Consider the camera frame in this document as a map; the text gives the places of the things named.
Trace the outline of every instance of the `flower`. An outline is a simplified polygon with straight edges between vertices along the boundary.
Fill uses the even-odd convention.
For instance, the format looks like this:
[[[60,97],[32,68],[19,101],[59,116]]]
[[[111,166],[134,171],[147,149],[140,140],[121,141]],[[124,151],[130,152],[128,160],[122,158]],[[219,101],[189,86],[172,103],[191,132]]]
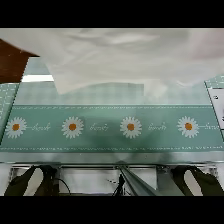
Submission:
[[[8,135],[8,138],[17,138],[21,134],[23,134],[23,131],[25,131],[27,128],[25,119],[15,117],[10,122],[8,122],[6,126],[6,135]]]
[[[123,135],[126,136],[126,138],[135,138],[136,136],[139,136],[141,134],[142,125],[138,119],[135,119],[134,117],[126,117],[123,119],[120,125],[121,129],[120,131],[123,131]]]
[[[182,131],[182,135],[185,135],[185,137],[194,138],[194,136],[197,136],[199,133],[199,127],[194,118],[182,117],[179,119],[177,127],[179,131]]]
[[[75,138],[82,134],[83,130],[83,121],[80,120],[78,117],[69,117],[66,121],[63,122],[62,131],[64,132],[63,135],[66,135],[66,138]]]

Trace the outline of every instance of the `brown wooden surface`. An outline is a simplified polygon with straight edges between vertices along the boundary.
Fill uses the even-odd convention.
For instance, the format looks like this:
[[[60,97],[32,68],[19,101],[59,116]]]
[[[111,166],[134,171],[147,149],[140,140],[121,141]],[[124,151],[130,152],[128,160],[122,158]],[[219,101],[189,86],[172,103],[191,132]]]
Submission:
[[[29,57],[35,57],[35,55],[0,39],[0,83],[20,82]]]

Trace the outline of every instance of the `daisy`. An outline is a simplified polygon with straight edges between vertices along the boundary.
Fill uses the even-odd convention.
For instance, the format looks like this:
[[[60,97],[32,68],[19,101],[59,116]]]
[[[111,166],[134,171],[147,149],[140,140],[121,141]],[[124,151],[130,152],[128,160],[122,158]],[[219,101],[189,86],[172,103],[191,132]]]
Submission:
[[[131,139],[139,136],[142,130],[140,121],[138,119],[135,119],[134,117],[126,117],[125,119],[123,119],[120,127],[120,131],[123,131],[123,135],[125,135],[126,138]]]
[[[177,127],[179,128],[178,130],[182,132],[182,135],[185,135],[185,137],[194,138],[194,136],[197,136],[199,133],[199,127],[194,118],[191,119],[186,116],[182,117],[179,119]]]
[[[21,134],[23,134],[23,131],[25,131],[27,128],[25,119],[15,117],[10,122],[8,122],[6,126],[6,135],[8,135],[8,138],[17,138]]]
[[[66,135],[66,138],[75,138],[76,136],[82,134],[81,131],[83,130],[83,126],[83,121],[78,117],[69,117],[68,119],[66,119],[66,121],[63,122],[63,135]]]

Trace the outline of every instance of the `white plastic sheet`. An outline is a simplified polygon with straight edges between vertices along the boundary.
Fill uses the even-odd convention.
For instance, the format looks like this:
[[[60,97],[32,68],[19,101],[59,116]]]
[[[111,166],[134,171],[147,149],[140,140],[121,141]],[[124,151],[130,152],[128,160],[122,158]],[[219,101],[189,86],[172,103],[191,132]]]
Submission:
[[[46,62],[59,93],[92,84],[193,85],[224,70],[223,28],[2,28],[0,38]]]

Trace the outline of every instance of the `yellow flower center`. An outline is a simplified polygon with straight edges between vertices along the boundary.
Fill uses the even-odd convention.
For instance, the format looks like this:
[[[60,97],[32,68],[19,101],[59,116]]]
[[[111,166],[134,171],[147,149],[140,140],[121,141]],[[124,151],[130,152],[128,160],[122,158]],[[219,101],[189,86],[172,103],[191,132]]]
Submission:
[[[14,125],[12,126],[12,130],[13,130],[13,131],[18,131],[18,130],[19,130],[19,124],[14,124]]]
[[[187,129],[187,130],[192,130],[192,124],[190,124],[190,123],[186,123],[185,124],[185,128]]]
[[[128,124],[128,130],[133,131],[135,129],[135,126],[133,124]]]
[[[70,125],[69,125],[69,129],[70,129],[71,131],[74,131],[74,130],[76,129],[76,124],[70,124]]]

